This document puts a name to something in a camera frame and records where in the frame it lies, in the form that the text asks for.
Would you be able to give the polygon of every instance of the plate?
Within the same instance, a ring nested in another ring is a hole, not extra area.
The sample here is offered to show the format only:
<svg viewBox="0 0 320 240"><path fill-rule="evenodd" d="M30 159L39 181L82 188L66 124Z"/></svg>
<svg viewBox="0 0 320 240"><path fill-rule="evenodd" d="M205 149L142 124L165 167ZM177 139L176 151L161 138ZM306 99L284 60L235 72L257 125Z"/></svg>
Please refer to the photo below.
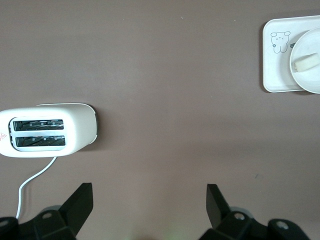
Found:
<svg viewBox="0 0 320 240"><path fill-rule="evenodd" d="M296 61L316 53L320 55L320 27L306 32L299 38L292 49L289 64L292 77L301 88L320 94L320 65L301 72L295 69Z"/></svg>
<svg viewBox="0 0 320 240"><path fill-rule="evenodd" d="M271 93L304 91L293 78L289 61L298 39L320 27L320 16L300 16L270 20L262 32L263 86Z"/></svg>

